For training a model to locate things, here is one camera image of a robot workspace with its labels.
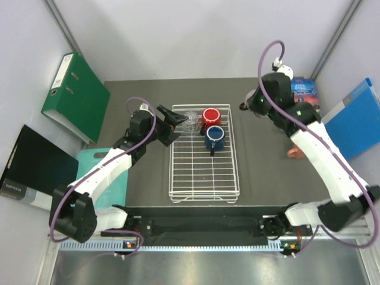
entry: white wall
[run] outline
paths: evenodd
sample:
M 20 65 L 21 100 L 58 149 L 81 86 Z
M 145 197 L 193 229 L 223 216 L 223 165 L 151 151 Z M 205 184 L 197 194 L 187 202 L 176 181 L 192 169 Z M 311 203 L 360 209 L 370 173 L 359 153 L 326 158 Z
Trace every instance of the white wall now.
M 41 0 L 0 9 L 0 171 L 24 124 L 71 155 L 79 139 L 40 114 L 62 55 L 70 51 Z M 32 284 L 48 233 L 48 212 L 0 197 L 0 283 Z
M 104 80 L 256 77 L 269 42 L 310 76 L 350 0 L 55 0 Z M 268 57 L 278 56 L 279 48 Z
M 343 34 L 316 83 L 326 114 L 362 80 L 370 77 L 380 94 L 380 2 L 366 0 Z M 371 185 L 380 185 L 380 144 L 349 161 Z M 380 204 L 377 205 L 380 215 Z M 380 239 L 377 241 L 380 253 Z

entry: white wire rack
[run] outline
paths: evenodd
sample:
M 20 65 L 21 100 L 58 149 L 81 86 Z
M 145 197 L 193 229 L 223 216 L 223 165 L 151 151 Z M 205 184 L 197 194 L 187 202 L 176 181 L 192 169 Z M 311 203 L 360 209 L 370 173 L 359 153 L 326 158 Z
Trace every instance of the white wire rack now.
M 235 203 L 240 194 L 235 139 L 229 104 L 174 105 L 183 115 L 197 113 L 199 124 L 204 109 L 214 107 L 221 113 L 221 127 L 226 133 L 223 151 L 214 157 L 205 148 L 205 138 L 198 132 L 182 135 L 170 146 L 169 197 L 182 201 L 226 201 Z M 176 128 L 182 132 L 182 126 Z

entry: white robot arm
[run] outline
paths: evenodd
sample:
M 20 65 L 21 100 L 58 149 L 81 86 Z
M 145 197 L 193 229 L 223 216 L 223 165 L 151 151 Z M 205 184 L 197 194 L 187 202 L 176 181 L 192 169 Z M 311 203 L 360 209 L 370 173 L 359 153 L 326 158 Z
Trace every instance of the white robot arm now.
M 94 204 L 122 172 L 131 168 L 145 154 L 147 144 L 159 140 L 167 147 L 180 136 L 174 130 L 188 118 L 161 105 L 157 110 L 164 114 L 165 119 L 156 117 L 154 130 L 149 137 L 154 117 L 148 106 L 142 104 L 140 109 L 132 114 L 125 135 L 115 143 L 97 166 L 70 185 L 54 190 L 49 219 L 49 225 L 53 229 L 78 242 L 85 242 L 94 233 L 124 227 L 128 218 L 124 210 L 117 205 L 95 210 Z
M 283 232 L 290 232 L 292 227 L 310 224 L 324 225 L 337 232 L 347 224 L 367 212 L 369 206 L 359 185 L 350 177 L 342 165 L 336 160 L 336 154 L 343 164 L 355 176 L 359 184 L 367 189 L 373 202 L 380 197 L 379 186 L 369 186 L 355 173 L 331 141 L 319 114 L 307 102 L 295 102 L 290 82 L 293 79 L 293 70 L 282 64 L 278 58 L 272 64 L 273 73 L 262 77 L 264 87 L 271 99 L 284 109 L 289 115 L 301 121 L 321 137 L 330 147 L 327 149 L 320 140 L 309 132 L 299 129 L 297 125 L 279 114 L 266 100 L 258 87 L 246 102 L 240 105 L 241 110 L 251 110 L 256 114 L 268 116 L 274 125 L 282 129 L 285 134 L 304 152 L 324 181 L 330 199 L 307 204 L 294 203 L 279 213 Z

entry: cable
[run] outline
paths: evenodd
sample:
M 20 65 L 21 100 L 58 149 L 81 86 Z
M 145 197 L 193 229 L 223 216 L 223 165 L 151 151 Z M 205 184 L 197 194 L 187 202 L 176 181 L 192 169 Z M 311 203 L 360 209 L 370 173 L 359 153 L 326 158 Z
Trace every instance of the cable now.
M 145 99 L 143 98 L 140 98 L 140 97 L 131 97 L 127 100 L 126 102 L 126 108 L 128 109 L 128 105 L 130 104 L 131 101 L 133 100 L 139 100 L 139 101 L 142 101 L 144 102 L 145 104 L 148 105 L 149 109 L 151 110 L 152 114 L 153 114 L 153 123 L 152 123 L 152 127 L 149 131 L 149 133 L 147 134 L 147 136 L 145 138 L 143 138 L 140 142 L 138 142 L 137 144 L 135 144 L 133 147 L 131 147 L 130 149 L 124 151 L 123 153 L 115 156 L 115 157 L 112 157 L 110 160 L 106 161 L 102 166 L 106 166 L 108 165 L 109 163 L 113 162 L 114 160 L 118 159 L 119 157 L 125 155 L 125 154 L 128 154 L 128 153 L 131 153 L 132 151 L 134 151 L 135 149 L 139 148 L 140 146 L 142 146 L 149 138 L 150 136 L 153 134 L 154 132 L 154 129 L 156 127 L 156 122 L 157 122 L 157 118 L 156 118 L 156 113 L 153 109 L 153 107 L 151 106 L 151 104 L 149 104 L 148 101 L 146 101 Z M 63 205 L 65 204 L 66 200 L 68 199 L 68 197 L 71 195 L 71 193 L 74 192 L 74 190 L 79 186 L 81 185 L 84 181 L 86 181 L 88 178 L 90 178 L 91 176 L 93 176 L 95 173 L 97 173 L 100 169 L 99 168 L 96 168 L 94 169 L 92 172 L 90 172 L 89 174 L 85 175 L 82 177 L 82 179 L 80 179 L 78 181 L 77 184 L 75 184 L 74 186 L 72 186 L 69 191 L 66 192 L 66 194 L 64 195 L 64 197 L 61 199 L 61 201 L 59 202 L 58 206 L 57 206 L 57 209 L 55 210 L 54 212 L 54 215 L 53 215 L 53 219 L 52 219 L 52 224 L 50 225 L 50 239 L 52 242 L 63 242 L 67 239 L 69 239 L 69 237 L 64 237 L 62 239 L 55 239 L 54 237 L 54 228 L 55 228 L 55 224 L 57 222 L 57 219 L 58 219 L 58 215 L 59 215 L 59 212 L 61 212 L 61 209 L 63 207 Z
M 373 229 L 373 235 L 370 239 L 370 241 L 364 245 L 354 245 L 352 243 L 347 243 L 347 242 L 344 242 L 340 239 L 338 239 L 337 237 L 333 236 L 324 226 L 321 226 L 322 227 L 322 230 L 329 236 L 331 237 L 332 239 L 336 240 L 337 242 L 340 242 L 342 243 L 343 245 L 347 245 L 347 246 L 351 246 L 353 248 L 367 248 L 369 246 L 372 246 L 373 243 L 376 241 L 376 238 L 378 237 L 378 233 L 379 233 L 379 221 L 378 221 L 378 216 L 376 214 L 376 209 L 375 209 L 375 206 L 373 205 L 373 202 L 369 196 L 369 194 L 367 193 L 367 190 L 366 188 L 360 184 L 358 178 L 352 174 L 352 172 L 350 171 L 350 169 L 343 163 L 343 161 L 339 158 L 338 155 L 336 155 L 332 149 L 330 148 L 330 146 L 319 136 L 317 135 L 316 133 L 314 133 L 311 129 L 308 128 L 308 126 L 306 126 L 304 123 L 300 122 L 299 120 L 297 120 L 296 118 L 290 116 L 288 113 L 286 113 L 283 109 L 281 109 L 279 106 L 276 105 L 276 103 L 273 102 L 273 100 L 271 99 L 271 97 L 269 96 L 269 94 L 267 93 L 267 91 L 265 90 L 265 87 L 264 87 L 264 83 L 262 82 L 262 77 L 261 77 L 261 70 L 262 70 L 262 65 L 263 65 L 263 62 L 264 62 L 264 58 L 266 56 L 266 54 L 268 53 L 268 51 L 271 49 L 272 46 L 276 45 L 276 44 L 280 44 L 281 47 L 282 47 L 282 51 L 281 51 L 281 56 L 280 56 L 280 60 L 282 59 L 283 55 L 284 55 L 284 51 L 285 51 L 285 44 L 284 42 L 282 42 L 281 40 L 275 40 L 274 42 L 270 43 L 263 51 L 261 57 L 260 57 L 260 60 L 259 60 L 259 65 L 258 65 L 258 79 L 259 79 L 259 86 L 261 88 L 261 91 L 264 95 L 264 97 L 267 99 L 267 101 L 269 102 L 269 104 L 281 115 L 283 115 L 285 118 L 289 119 L 291 122 L 293 122 L 294 124 L 296 124 L 297 126 L 299 126 L 302 130 L 304 131 L 307 131 L 309 132 L 313 137 L 315 137 L 321 144 L 323 144 L 323 146 L 332 154 L 332 156 L 334 156 L 334 158 L 338 161 L 338 163 L 340 164 L 340 166 L 347 172 L 347 174 L 355 181 L 355 183 L 358 185 L 358 187 L 360 188 L 360 190 L 363 192 L 363 195 L 364 197 L 366 198 L 366 201 L 368 202 L 368 205 L 369 205 L 369 208 L 370 208 L 370 211 L 373 215 L 373 223 L 374 223 L 374 229 Z
M 310 237 L 308 242 L 300 249 L 300 251 L 294 254 L 294 257 L 298 256 L 301 252 L 305 251 L 310 246 L 311 242 L 314 240 L 316 234 L 318 233 L 318 230 L 319 230 L 319 226 L 315 228 L 313 235 Z
M 140 247 L 142 247 L 142 245 L 144 244 L 144 237 L 142 236 L 142 234 L 135 232 L 133 230 L 105 230 L 104 232 L 106 232 L 106 233 L 125 233 L 125 234 L 132 234 L 132 235 L 135 235 L 136 237 L 139 237 L 138 246 L 130 254 L 124 255 L 125 258 L 129 258 L 129 257 L 132 257 L 133 255 L 135 255 L 137 253 L 137 251 L 140 249 Z M 106 255 L 114 255 L 115 256 L 115 253 L 113 253 L 113 252 L 102 252 L 100 254 L 97 254 L 97 255 L 91 257 L 89 260 L 87 260 L 83 264 L 81 264 L 77 269 L 75 269 L 70 274 L 64 273 L 63 258 L 61 258 L 59 260 L 59 273 L 61 274 L 61 276 L 63 278 L 70 278 L 75 273 L 77 273 L 79 270 L 81 270 L 83 267 L 85 267 L 87 264 L 91 263 L 92 261 L 94 261 L 95 259 L 97 259 L 99 257 L 105 257 Z
M 282 44 L 281 44 L 281 54 L 280 54 L 280 57 L 278 58 L 278 61 L 281 62 L 283 60 L 284 54 L 285 54 L 285 44 L 282 42 Z M 252 95 L 254 94 L 255 91 L 256 90 L 252 90 L 252 91 L 250 91 L 245 96 L 245 98 L 244 98 L 244 106 L 246 107 L 246 109 L 248 108 L 248 99 L 252 97 Z M 255 113 L 255 115 L 256 115 L 256 117 L 261 118 L 261 119 L 267 118 L 267 115 L 263 116 L 263 115 L 260 115 L 260 114 L 257 114 L 257 113 Z
M 298 244 L 301 245 L 302 234 L 301 234 L 301 230 L 300 229 L 297 229 L 297 241 L 298 241 Z

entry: green binder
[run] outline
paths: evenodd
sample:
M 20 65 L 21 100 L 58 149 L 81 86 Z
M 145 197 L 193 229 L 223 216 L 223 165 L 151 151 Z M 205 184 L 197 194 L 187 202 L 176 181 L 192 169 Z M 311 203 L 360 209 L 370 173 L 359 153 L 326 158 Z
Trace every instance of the green binder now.
M 41 112 L 97 143 L 110 93 L 77 52 L 64 55 Z

